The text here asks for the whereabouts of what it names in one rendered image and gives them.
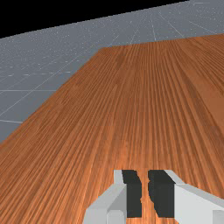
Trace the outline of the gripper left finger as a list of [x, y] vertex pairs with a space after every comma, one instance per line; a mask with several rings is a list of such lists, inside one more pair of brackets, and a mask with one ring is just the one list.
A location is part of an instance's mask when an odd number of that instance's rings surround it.
[[126, 224], [142, 217], [142, 183], [135, 170], [114, 170], [114, 183], [86, 210], [83, 224]]

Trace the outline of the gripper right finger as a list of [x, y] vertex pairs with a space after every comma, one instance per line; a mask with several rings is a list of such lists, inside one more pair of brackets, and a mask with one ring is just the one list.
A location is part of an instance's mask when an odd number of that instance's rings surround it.
[[224, 199], [185, 183], [172, 170], [149, 170], [148, 191], [159, 218], [178, 224], [224, 224]]

